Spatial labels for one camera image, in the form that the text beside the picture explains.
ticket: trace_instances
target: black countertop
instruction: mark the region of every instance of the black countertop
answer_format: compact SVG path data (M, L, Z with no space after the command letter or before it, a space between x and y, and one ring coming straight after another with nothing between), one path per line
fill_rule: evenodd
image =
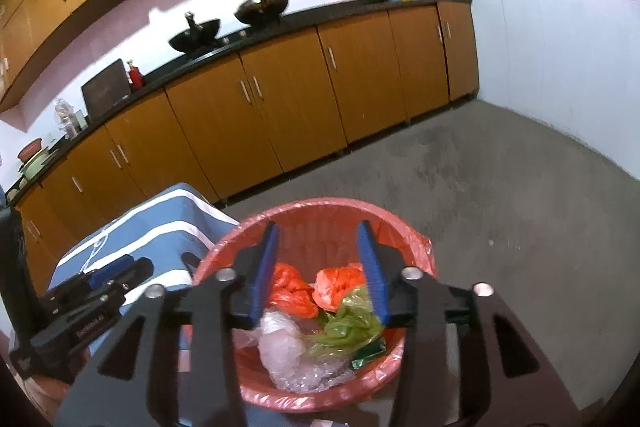
M267 26L260 30L245 28L237 32L228 34L220 38L220 41L227 42L224 46L214 49L203 49L196 54L184 54L174 58L170 62L150 71L145 75L146 86L132 93L125 100L110 108L104 115L95 121L90 122L89 127L82 131L73 140L63 140L60 146L54 151L50 159L45 163L44 167L36 177L18 191L18 194L11 200L10 204L15 205L29 188L38 183L50 168L55 165L60 158L66 157L66 154L78 145L84 138L89 136L96 129L111 120L118 113L138 102L146 95L161 89L162 86L169 82L180 78L191 71L197 70L203 66L208 66L215 61L227 55L238 53L250 46L255 46L261 42L276 38L277 36L292 33L310 26L316 26L325 22L345 19L347 17L363 15L367 13L378 12L382 10L390 10L396 8L407 8L411 6L428 6L437 4L443 0L412 0L407 2L386 2L385 0L354 0L340 2L336 4L328 4L317 8L310 8L300 12L284 15L278 23ZM470 4L471 0L447 0L454 2L465 2ZM18 182L14 184L10 190L18 188Z

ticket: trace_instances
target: trash can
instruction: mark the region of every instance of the trash can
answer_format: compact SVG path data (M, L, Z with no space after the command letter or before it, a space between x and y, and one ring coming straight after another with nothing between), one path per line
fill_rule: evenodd
M278 261L297 267L307 282L318 270L357 263L356 228L371 223L380 243L397 248L407 265L436 276L431 241L398 216L374 204L346 198L295 201L249 217L225 235L200 263L194 284L233 263L236 253L257 244L268 221L280 226ZM397 376L400 370L404 330L385 330L386 355L356 371L356 378L320 393L281 391L260 363L256 347L236 349L236 370L242 398L254 405L285 413L337 409L363 401Z

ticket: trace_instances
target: silver handle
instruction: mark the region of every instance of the silver handle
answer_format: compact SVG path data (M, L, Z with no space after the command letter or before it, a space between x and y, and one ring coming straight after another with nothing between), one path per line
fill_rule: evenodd
M42 237L40 230L38 230L38 227L36 227L36 224L31 219L29 220L29 223L33 227L33 230L35 230L36 233L38 234L38 237Z
M29 233L33 236L34 240L36 241L36 243L38 242L38 238L36 237L36 235L33 233L33 230L31 230L31 227L29 226L29 221L25 222L25 225L27 225L27 230L29 230Z
M78 183L78 180L76 180L75 176L71 176L71 181L74 182L74 185L76 186L76 188L78 189L78 192L80 192L80 194L82 194L82 187L80 186L80 184Z
M334 70L338 71L338 66L335 65L334 51L329 46L329 56L331 57L331 63L334 65Z
M262 91L260 90L260 84L258 84L258 79L254 77L254 85L255 85L255 90L258 92L258 96L260 97L261 100L264 100L264 98L262 97Z
M116 165L118 166L118 169L122 169L122 165L120 165L120 162L116 158L116 154L111 150L109 152L111 153L111 157L113 158L113 161L116 162Z
M244 97L246 98L246 101L249 103L249 105L253 105L251 103L251 99L249 98L249 93L246 90L246 86L244 85L244 80L240 80L240 85L242 86L242 92L244 92Z
M116 147L118 148L118 151L120 151L120 154L122 154L122 158L124 159L124 163L129 165L129 158L127 158L127 155L122 150L122 147L120 147L120 144L117 144Z

